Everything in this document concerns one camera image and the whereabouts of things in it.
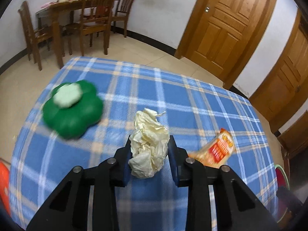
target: crumpled paper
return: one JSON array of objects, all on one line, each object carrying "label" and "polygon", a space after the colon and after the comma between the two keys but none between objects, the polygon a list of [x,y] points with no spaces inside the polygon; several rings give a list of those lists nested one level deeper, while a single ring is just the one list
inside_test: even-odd
[{"label": "crumpled paper", "polygon": [[145,108],[137,111],[133,134],[130,135],[133,158],[128,161],[131,174],[138,178],[150,178],[161,170],[168,152],[169,132],[156,117],[156,111]]}]

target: table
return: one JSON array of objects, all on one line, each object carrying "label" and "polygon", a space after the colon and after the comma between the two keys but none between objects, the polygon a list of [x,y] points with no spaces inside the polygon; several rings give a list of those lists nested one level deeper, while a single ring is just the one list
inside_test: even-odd
[{"label": "table", "polygon": [[[90,127],[82,138],[65,141],[44,125],[41,108],[57,85],[80,79],[95,84],[104,100],[104,113],[101,121]],[[188,151],[199,150],[220,128],[230,131],[236,152],[227,164],[275,214],[274,164],[260,121],[248,100],[211,84],[157,68],[78,57],[68,61],[51,80],[18,136],[10,170],[13,220],[25,228],[72,167],[93,167],[113,157],[132,133],[136,111],[144,107],[159,113],[166,111],[158,120],[169,129],[177,145]],[[212,188],[210,196],[215,229]],[[132,177],[126,188],[117,188],[116,198],[120,230],[147,227],[148,231],[180,231],[185,228],[187,188],[175,187],[168,159],[153,178]]]},{"label": "table", "polygon": [[[74,22],[74,10],[82,9],[83,2],[84,0],[70,0],[62,3],[54,3],[35,13],[38,19],[38,29],[42,28],[41,18],[49,17],[51,19],[51,27],[52,27],[53,41],[54,41],[54,53],[56,55],[59,68],[63,67],[61,35],[59,27],[59,13],[69,11],[70,24],[71,24]],[[91,7],[91,0],[86,0],[85,8],[90,8],[90,7]]]}]

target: orange snack package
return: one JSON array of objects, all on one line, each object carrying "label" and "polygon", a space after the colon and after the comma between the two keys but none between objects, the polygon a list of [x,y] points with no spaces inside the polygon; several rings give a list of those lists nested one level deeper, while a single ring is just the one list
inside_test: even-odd
[{"label": "orange snack package", "polygon": [[198,152],[189,153],[188,156],[200,161],[204,166],[219,168],[231,156],[233,150],[233,138],[227,130],[222,128],[213,141],[203,146]]}]

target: wooden dining table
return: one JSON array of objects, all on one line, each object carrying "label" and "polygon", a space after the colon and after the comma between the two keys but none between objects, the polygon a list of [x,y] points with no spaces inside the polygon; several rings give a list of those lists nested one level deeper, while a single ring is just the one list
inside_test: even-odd
[{"label": "wooden dining table", "polygon": [[[42,28],[42,18],[47,17],[51,19],[51,27],[52,27],[53,41],[54,41],[54,53],[56,55],[59,68],[63,67],[59,14],[62,12],[70,12],[70,23],[73,23],[74,11],[82,9],[83,2],[84,0],[70,0],[61,3],[57,2],[35,13],[38,19],[38,29]],[[90,7],[91,7],[91,0],[86,0],[85,8],[90,8]]]}]

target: light green center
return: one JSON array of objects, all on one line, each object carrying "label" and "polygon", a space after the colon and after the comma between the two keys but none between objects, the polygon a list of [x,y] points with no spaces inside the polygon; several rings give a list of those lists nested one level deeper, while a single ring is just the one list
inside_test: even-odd
[{"label": "light green center", "polygon": [[54,103],[59,108],[69,108],[81,99],[82,90],[79,84],[65,84],[58,89],[53,97]]}]

